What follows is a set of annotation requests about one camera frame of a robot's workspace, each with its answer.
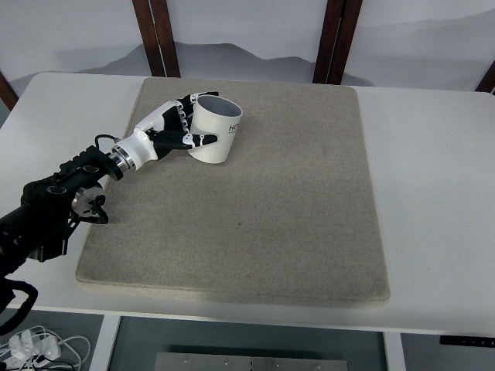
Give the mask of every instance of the white robotic hand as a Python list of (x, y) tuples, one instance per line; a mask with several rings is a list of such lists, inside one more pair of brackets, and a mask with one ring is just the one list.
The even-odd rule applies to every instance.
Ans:
[(165, 157), (173, 149), (191, 149), (217, 141), (214, 134), (190, 134), (193, 105), (198, 96), (218, 92), (196, 93), (170, 100), (142, 119), (129, 137), (117, 141), (110, 157), (122, 172), (137, 170), (150, 160)]

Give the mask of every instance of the dark wooden frame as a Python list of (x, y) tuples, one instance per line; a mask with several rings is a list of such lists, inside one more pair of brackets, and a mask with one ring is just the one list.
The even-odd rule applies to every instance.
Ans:
[(491, 67), (486, 72), (486, 75), (481, 80), (480, 85), (476, 88), (476, 91), (484, 91), (487, 93), (492, 93), (495, 89), (495, 62), (492, 63)]
[(180, 77), (167, 1), (132, 0), (132, 4), (152, 75)]
[[(327, 0), (313, 83), (342, 82), (362, 3)], [(152, 75), (180, 77), (167, 1), (132, 0), (132, 4)]]
[(363, 0), (327, 0), (313, 83), (340, 85)]
[(11, 111), (19, 100), (19, 97), (17, 97), (17, 94), (12, 89), (9, 82), (7, 82), (2, 72), (0, 72), (0, 98), (3, 100), (3, 103), (5, 103), (5, 106)]

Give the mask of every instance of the white wall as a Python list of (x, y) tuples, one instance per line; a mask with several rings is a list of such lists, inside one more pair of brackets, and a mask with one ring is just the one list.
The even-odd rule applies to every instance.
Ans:
[[(201, 63), (213, 58), (205, 46), (179, 56), (184, 77), (311, 81), (326, 0), (168, 3), (177, 42), (230, 43), (259, 59), (292, 56), (301, 65), (272, 60), (278, 68), (267, 73), (260, 60), (257, 70), (214, 71), (214, 63)], [(131, 0), (0, 2), (0, 70), (18, 94), (47, 70), (149, 75), (141, 44)], [(222, 53), (241, 58), (238, 48)], [(494, 60), (493, 0), (364, 0), (346, 74), (375, 86), (474, 90)]]

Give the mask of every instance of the white plug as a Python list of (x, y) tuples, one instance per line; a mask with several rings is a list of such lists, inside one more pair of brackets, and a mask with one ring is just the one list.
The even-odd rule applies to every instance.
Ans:
[(31, 356), (31, 352), (22, 347), (19, 335), (14, 335), (9, 339), (9, 349), (10, 354), (22, 362), (26, 361)]
[(62, 349), (53, 335), (48, 335), (41, 342), (41, 354), (43, 354), (47, 359), (55, 360), (62, 355)]

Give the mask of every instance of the metal plate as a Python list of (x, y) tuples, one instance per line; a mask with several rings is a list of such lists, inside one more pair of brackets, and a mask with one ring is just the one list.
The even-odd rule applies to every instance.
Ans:
[(155, 371), (348, 371), (347, 361), (160, 352)]

